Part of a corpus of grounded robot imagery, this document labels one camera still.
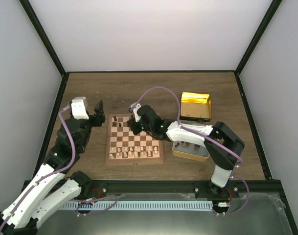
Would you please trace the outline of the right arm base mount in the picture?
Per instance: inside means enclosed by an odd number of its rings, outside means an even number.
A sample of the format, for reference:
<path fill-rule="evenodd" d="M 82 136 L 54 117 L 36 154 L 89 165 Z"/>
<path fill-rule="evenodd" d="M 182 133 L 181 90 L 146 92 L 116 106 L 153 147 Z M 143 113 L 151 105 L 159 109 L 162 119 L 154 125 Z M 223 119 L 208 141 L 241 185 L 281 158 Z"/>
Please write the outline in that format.
<path fill-rule="evenodd" d="M 227 184 L 225 187 L 220 188 L 216 186 L 211 180 L 196 181 L 193 183 L 196 197 L 202 197 L 207 199 L 227 199 L 230 196 L 232 198 L 238 198 L 239 193 L 234 191 L 234 185 Z"/>

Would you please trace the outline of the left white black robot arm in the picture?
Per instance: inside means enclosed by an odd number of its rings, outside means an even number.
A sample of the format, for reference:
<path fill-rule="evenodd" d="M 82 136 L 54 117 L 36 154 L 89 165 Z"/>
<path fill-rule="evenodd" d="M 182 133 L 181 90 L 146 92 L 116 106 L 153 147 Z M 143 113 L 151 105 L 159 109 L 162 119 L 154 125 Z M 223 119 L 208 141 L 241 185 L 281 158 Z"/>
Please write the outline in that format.
<path fill-rule="evenodd" d="M 0 211 L 0 234 L 35 235 L 63 204 L 91 194 L 92 180 L 82 171 L 75 172 L 59 189 L 53 190 L 85 152 L 92 128 L 105 122 L 102 100 L 95 105 L 92 115 L 87 107 L 85 97 L 76 97 L 58 113 L 61 126 L 55 145 L 18 198 Z"/>

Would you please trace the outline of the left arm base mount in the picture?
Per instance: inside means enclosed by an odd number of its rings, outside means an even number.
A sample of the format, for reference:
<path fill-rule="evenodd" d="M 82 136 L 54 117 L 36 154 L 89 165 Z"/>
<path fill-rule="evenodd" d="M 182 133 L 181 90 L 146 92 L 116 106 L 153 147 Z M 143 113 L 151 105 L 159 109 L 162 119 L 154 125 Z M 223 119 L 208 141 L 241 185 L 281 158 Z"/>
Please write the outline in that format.
<path fill-rule="evenodd" d="M 92 180 L 90 183 L 81 187 L 80 194 L 75 197 L 76 200 L 85 200 L 88 198 L 98 199 L 107 194 L 107 183 L 104 181 Z"/>

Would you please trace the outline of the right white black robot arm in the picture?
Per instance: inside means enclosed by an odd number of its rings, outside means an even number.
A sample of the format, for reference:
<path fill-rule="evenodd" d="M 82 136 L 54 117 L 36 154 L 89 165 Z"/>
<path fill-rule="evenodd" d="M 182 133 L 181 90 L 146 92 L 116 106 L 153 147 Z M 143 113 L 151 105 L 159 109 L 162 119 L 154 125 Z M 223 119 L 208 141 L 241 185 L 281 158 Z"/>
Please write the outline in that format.
<path fill-rule="evenodd" d="M 237 164 L 244 142 L 223 122 L 214 125 L 183 124 L 179 120 L 162 119 L 149 105 L 134 103 L 129 107 L 133 115 L 128 121 L 134 135 L 145 132 L 159 141 L 187 142 L 206 149 L 215 163 L 209 190 L 215 197 L 227 192 L 227 184 Z"/>

